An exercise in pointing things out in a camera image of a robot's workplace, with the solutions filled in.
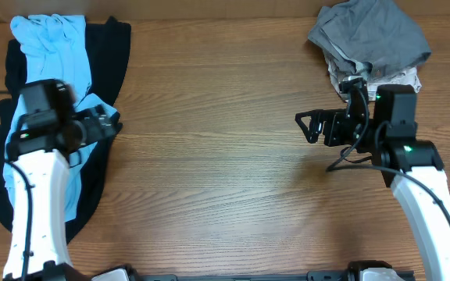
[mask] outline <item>blue cloth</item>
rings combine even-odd
[[[76,111],[103,105],[108,116],[116,113],[115,108],[107,105],[96,94],[87,95],[91,86],[91,71],[84,45],[86,27],[84,16],[37,15],[29,16],[29,19],[16,16],[12,19],[10,27],[27,58],[27,83],[45,79],[63,80],[74,91]],[[5,144],[9,143],[11,135],[15,132],[19,117],[25,113],[25,104],[20,96]],[[82,163],[70,169],[65,196],[66,222],[76,218],[81,191],[80,170],[95,145],[96,143],[90,144],[70,156],[70,164],[76,165],[80,153]],[[14,206],[13,171],[7,164],[3,168],[3,178],[9,200]]]

